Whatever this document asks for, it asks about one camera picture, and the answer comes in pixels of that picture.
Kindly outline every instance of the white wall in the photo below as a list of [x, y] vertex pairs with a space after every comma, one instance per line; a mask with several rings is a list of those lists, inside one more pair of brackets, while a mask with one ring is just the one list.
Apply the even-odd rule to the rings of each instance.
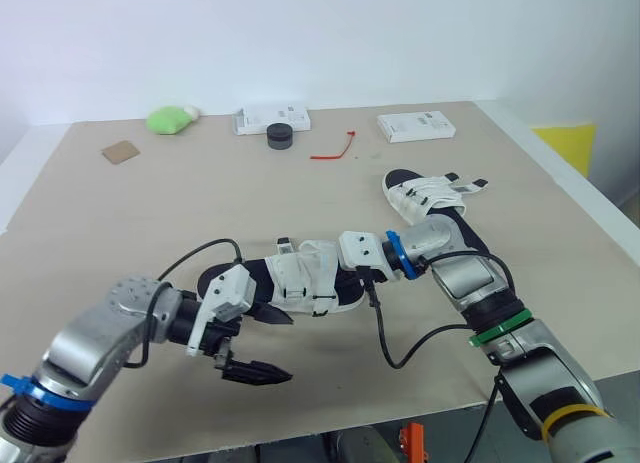
[[31, 124], [508, 98], [600, 125], [593, 182], [640, 173], [640, 0], [3, 0], [2, 77]]
[[3, 100], [0, 94], [0, 164], [25, 135], [29, 125], [16, 106]]

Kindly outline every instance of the table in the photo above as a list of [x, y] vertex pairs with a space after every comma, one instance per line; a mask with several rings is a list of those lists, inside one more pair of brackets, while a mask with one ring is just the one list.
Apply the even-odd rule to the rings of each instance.
[[[451, 140], [390, 145], [378, 114], [440, 110]], [[455, 171], [489, 180], [465, 218], [506, 260], [518, 294], [593, 378], [638, 368], [637, 265], [553, 179], [475, 104], [440, 103], [310, 112], [313, 129], [291, 149], [263, 135], [233, 135], [230, 117], [205, 117], [174, 136], [141, 120], [74, 124], [0, 238], [2, 370], [30, 374], [53, 336], [130, 274], [157, 275], [187, 250], [233, 237], [247, 258], [275, 252], [277, 237], [335, 239], [405, 226], [380, 181], [393, 168]], [[356, 139], [342, 160], [346, 132]], [[128, 139], [141, 155], [113, 166], [100, 149]], [[220, 247], [177, 270], [231, 258]], [[381, 285], [394, 356], [427, 330], [461, 317], [429, 276]], [[87, 422], [71, 462], [142, 461], [324, 432], [484, 401], [495, 367], [463, 331], [439, 335], [401, 371], [386, 366], [368, 305], [293, 326], [246, 319], [238, 359], [267, 361], [291, 382], [222, 381], [211, 360], [154, 345], [142, 370], [123, 370]]]

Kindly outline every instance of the blue ring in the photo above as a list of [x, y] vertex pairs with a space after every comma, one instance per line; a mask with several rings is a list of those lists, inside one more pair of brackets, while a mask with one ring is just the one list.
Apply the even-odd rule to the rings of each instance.
[[31, 377], [23, 376], [22, 378], [16, 378], [11, 375], [4, 375], [0, 380], [0, 383], [13, 388], [13, 392], [16, 395], [28, 395], [36, 400], [43, 402], [46, 405], [59, 408], [67, 411], [89, 411], [95, 405], [95, 401], [87, 400], [71, 400], [69, 398], [63, 398], [51, 393], [50, 391], [38, 386], [31, 381]]
[[387, 238], [391, 242], [391, 246], [396, 251], [396, 255], [398, 255], [398, 259], [404, 268], [404, 273], [407, 277], [407, 280], [415, 280], [418, 275], [416, 275], [416, 271], [413, 269], [413, 265], [409, 258], [407, 257], [407, 253], [404, 251], [404, 246], [400, 242], [400, 237], [396, 234], [395, 231], [388, 230]]

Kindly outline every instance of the white shoe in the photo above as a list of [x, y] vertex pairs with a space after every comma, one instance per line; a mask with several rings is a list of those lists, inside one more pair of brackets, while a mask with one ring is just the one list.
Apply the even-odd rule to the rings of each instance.
[[464, 215], [463, 194], [477, 193], [487, 181], [475, 180], [469, 185], [453, 186], [455, 173], [425, 178], [411, 170], [392, 170], [382, 179], [382, 191], [389, 204], [410, 225], [424, 220], [432, 208], [455, 208]]

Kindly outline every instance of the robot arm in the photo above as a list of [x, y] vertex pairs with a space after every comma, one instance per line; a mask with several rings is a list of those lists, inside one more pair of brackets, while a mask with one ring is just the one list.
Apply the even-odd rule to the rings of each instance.
[[438, 260], [445, 253], [472, 250], [465, 240], [475, 235], [463, 237], [450, 217], [434, 214], [397, 237], [399, 252], [406, 254], [413, 271], [431, 267], [476, 333], [471, 344], [500, 367], [498, 390], [527, 437], [544, 440], [555, 462], [638, 461], [637, 439], [606, 413], [591, 378], [547, 326], [532, 317], [491, 262], [477, 255]]
[[[230, 341], [242, 314], [290, 323], [265, 303], [271, 301], [280, 309], [305, 308], [321, 316], [339, 310], [338, 300], [361, 297], [362, 274], [371, 275], [365, 281], [370, 287], [373, 280], [415, 279], [429, 268], [475, 332], [471, 343], [500, 367], [496, 384], [525, 435], [544, 439], [557, 462], [637, 461], [637, 442], [604, 411], [593, 381], [532, 317], [512, 282], [482, 256], [487, 253], [482, 240], [447, 210], [402, 232], [389, 231], [384, 241], [371, 233], [345, 232], [338, 245], [307, 242], [309, 251], [296, 253], [283, 241], [274, 257], [218, 265], [201, 277], [201, 302], [166, 283], [120, 281], [102, 304], [56, 336], [31, 377], [3, 378], [15, 401], [0, 411], [0, 463], [64, 461], [78, 427], [120, 369], [144, 365], [150, 341], [169, 340], [185, 345], [190, 355], [211, 356], [223, 378], [232, 381], [280, 383], [291, 375], [267, 363], [233, 360]], [[466, 254], [452, 257], [452, 252]], [[127, 363], [140, 344], [142, 361]]]
[[[190, 354], [214, 358], [228, 380], [263, 385], [291, 375], [258, 361], [233, 359], [230, 339], [251, 307], [255, 282], [236, 265], [211, 283], [202, 302], [166, 282], [144, 277], [119, 281], [97, 306], [54, 338], [33, 375], [5, 375], [13, 401], [0, 411], [0, 463], [59, 463], [76, 433], [123, 367], [139, 368], [150, 342], [187, 345]], [[142, 345], [142, 361], [129, 363]]]

